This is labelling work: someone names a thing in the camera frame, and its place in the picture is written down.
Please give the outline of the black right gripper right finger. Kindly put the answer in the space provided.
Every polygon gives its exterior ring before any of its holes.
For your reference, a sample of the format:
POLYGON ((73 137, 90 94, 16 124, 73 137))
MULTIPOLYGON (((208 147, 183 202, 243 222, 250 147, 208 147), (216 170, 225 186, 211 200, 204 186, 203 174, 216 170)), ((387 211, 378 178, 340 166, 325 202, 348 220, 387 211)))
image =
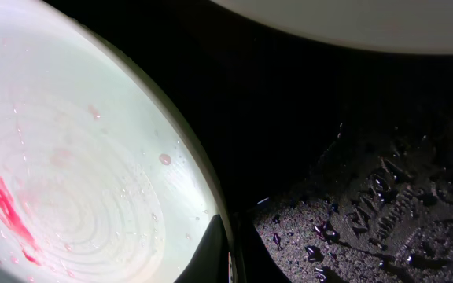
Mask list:
POLYGON ((237 217, 236 253, 240 282, 290 283, 271 258, 247 215, 237 217))

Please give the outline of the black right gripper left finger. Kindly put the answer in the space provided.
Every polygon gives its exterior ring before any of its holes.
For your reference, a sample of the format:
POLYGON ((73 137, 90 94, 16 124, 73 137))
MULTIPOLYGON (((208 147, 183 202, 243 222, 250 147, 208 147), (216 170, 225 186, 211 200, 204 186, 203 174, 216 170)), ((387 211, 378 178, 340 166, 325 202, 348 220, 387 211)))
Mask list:
POLYGON ((228 283, 229 247, 220 215, 212 217, 190 263, 175 283, 228 283))

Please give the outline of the light blue plate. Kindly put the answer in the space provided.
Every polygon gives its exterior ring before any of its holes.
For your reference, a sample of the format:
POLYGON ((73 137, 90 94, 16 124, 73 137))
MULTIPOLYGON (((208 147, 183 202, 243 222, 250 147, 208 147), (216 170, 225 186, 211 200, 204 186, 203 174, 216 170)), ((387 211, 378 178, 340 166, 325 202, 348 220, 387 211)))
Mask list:
POLYGON ((165 93, 41 1, 0 1, 0 282, 175 282, 220 215, 165 93))

